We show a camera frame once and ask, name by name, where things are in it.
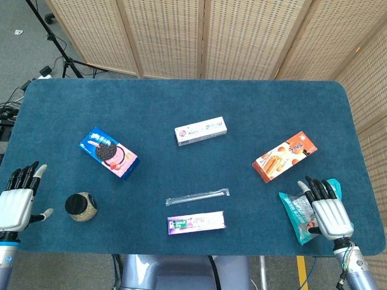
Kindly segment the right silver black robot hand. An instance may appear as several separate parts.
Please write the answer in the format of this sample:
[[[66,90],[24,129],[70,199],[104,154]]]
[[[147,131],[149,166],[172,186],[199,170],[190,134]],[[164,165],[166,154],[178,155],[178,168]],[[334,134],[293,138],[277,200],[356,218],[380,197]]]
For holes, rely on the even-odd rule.
[[[298,181],[298,186],[306,196],[316,222],[308,228],[310,234],[321,234],[327,240],[350,238],[354,233],[353,223],[342,201],[327,180],[311,179],[306,176],[306,185]]]

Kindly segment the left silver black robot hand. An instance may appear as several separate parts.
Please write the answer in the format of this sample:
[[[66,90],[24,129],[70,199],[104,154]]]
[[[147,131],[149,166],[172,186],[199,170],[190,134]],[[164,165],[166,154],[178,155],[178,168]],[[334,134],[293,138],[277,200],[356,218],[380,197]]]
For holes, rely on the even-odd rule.
[[[16,169],[7,181],[5,190],[0,193],[0,233],[20,233],[29,224],[45,221],[53,209],[33,214],[33,204],[41,178],[47,165],[36,161],[23,169]]]

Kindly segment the orange biscuit stick box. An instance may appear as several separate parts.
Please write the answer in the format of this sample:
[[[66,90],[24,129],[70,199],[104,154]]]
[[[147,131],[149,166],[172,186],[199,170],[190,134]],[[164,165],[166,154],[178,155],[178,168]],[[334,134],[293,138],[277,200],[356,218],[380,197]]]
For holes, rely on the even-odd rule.
[[[268,183],[316,151],[317,146],[300,131],[255,159],[252,167]]]

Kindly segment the blue Oreo cookie box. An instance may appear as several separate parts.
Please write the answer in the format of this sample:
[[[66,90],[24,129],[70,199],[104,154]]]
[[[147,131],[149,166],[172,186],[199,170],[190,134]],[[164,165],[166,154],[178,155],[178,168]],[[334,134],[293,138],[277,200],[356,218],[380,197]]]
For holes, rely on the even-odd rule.
[[[116,139],[94,127],[78,146],[122,180],[139,165],[139,157]]]

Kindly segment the purple Darlie toothpaste box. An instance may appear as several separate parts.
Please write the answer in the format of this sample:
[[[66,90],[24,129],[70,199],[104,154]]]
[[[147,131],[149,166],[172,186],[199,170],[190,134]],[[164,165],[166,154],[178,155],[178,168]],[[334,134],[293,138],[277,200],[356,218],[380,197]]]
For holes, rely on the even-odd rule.
[[[168,235],[222,230],[226,228],[223,211],[168,217]]]

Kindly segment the white toothpaste box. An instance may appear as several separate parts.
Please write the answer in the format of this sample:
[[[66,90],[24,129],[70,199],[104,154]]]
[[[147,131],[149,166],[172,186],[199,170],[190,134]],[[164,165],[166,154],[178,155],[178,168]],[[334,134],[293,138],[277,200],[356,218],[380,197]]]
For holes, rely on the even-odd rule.
[[[174,132],[178,146],[184,146],[220,135],[225,135],[227,133],[227,126],[223,117],[216,117],[176,127]]]

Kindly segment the teal clear snack bag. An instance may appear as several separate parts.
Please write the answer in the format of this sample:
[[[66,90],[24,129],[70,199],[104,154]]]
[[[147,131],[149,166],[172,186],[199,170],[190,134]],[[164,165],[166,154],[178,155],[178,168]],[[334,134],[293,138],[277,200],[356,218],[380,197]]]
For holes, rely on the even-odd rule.
[[[280,193],[279,197],[288,214],[296,238],[301,245],[305,245],[318,236],[323,236],[321,234],[310,234],[308,232],[308,228],[311,227],[316,220],[314,212],[303,192],[299,196],[290,196],[285,193]]]

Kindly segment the yellow floor tape strip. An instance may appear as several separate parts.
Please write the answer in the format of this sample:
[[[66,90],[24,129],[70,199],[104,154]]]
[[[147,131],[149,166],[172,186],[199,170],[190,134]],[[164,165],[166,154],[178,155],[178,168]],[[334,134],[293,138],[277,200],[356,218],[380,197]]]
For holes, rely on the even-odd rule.
[[[296,256],[300,290],[308,290],[307,270],[304,256]]]

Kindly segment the grain jar with black lid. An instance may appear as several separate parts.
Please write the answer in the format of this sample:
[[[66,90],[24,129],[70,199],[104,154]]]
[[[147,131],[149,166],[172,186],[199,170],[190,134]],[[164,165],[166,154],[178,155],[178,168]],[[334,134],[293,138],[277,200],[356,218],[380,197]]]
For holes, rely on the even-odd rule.
[[[65,211],[76,222],[86,222],[97,214],[97,204],[88,192],[75,193],[65,201]]]

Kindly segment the silver metal table leg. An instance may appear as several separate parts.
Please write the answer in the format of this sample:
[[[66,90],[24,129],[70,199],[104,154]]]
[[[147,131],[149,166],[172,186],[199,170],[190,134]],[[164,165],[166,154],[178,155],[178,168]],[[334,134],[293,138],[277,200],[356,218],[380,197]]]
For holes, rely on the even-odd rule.
[[[259,257],[259,265],[260,265],[261,290],[267,290],[267,276],[266,276],[264,256]]]

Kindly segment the clear plastic wrapped straw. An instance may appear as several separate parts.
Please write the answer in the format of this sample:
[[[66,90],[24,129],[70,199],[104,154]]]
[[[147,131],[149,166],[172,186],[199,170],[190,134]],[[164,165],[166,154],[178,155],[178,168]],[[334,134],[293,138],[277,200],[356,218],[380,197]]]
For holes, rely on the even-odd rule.
[[[199,200],[209,199],[209,198],[217,198],[220,196],[230,196],[229,189],[222,188],[220,190],[211,191],[211,192],[202,192],[202,193],[196,193],[196,194],[192,194],[192,195],[167,198],[165,205],[168,207],[168,206],[175,205],[175,204],[182,204],[182,203],[199,201]]]

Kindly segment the grey-purple robot torso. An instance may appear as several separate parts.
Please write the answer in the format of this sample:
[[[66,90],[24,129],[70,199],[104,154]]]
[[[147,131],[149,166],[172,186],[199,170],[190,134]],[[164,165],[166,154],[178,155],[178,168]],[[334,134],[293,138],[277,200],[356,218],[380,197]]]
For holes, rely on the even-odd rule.
[[[121,290],[252,290],[246,256],[128,254]]]

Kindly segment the blue carpet table cover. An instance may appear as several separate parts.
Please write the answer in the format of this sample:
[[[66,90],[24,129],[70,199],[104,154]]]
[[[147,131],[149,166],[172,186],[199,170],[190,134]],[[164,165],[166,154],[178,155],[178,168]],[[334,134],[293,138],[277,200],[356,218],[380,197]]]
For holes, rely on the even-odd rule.
[[[178,146],[174,129],[223,117],[227,133]],[[140,159],[126,180],[78,144],[94,127]],[[255,159],[300,131],[317,151],[265,183]],[[367,256],[385,249],[385,233],[344,88],[337,82],[248,80],[35,80],[0,165],[11,173],[46,164],[34,213],[54,210],[20,234],[22,251],[330,256],[318,236],[300,245],[280,192],[297,194],[305,176],[336,178]],[[230,196],[166,206],[167,198],[229,189]],[[90,193],[97,214],[76,222],[65,211]],[[224,212],[226,228],[168,235],[168,217]]]

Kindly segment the black tripod stand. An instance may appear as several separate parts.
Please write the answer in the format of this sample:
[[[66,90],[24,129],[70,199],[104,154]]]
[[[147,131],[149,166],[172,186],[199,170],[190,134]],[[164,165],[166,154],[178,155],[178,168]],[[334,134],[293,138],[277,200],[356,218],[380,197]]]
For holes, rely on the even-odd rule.
[[[74,60],[73,58],[69,57],[65,51],[65,49],[67,48],[67,43],[63,39],[61,39],[60,37],[57,37],[56,34],[51,30],[51,28],[48,26],[45,19],[40,15],[40,13],[37,9],[37,3],[33,4],[31,0],[24,0],[24,1],[27,3],[27,5],[31,9],[31,11],[33,12],[33,14],[37,18],[37,20],[40,22],[40,24],[43,26],[44,30],[46,31],[47,41],[51,41],[55,45],[57,50],[60,52],[60,58],[62,59],[62,67],[63,67],[63,69],[62,69],[62,78],[63,79],[66,77],[70,78],[67,75],[68,68],[70,70],[72,70],[73,74],[77,78],[80,78],[80,79],[84,78],[85,76],[92,76],[92,78],[95,79],[96,75],[98,73],[106,73],[108,71],[107,69],[103,69],[103,68],[100,68],[98,66],[90,65],[90,64],[81,62],[79,60]],[[91,74],[83,74],[78,70],[76,65],[81,65],[81,66],[85,66],[87,68],[91,68],[93,70],[93,72]]]

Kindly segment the wooden wicker folding screen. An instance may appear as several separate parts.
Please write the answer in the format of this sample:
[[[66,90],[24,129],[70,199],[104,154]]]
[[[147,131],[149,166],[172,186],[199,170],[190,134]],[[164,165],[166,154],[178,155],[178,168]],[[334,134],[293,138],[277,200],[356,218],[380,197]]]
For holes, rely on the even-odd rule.
[[[337,80],[387,236],[387,0],[45,0],[88,64],[139,78]]]

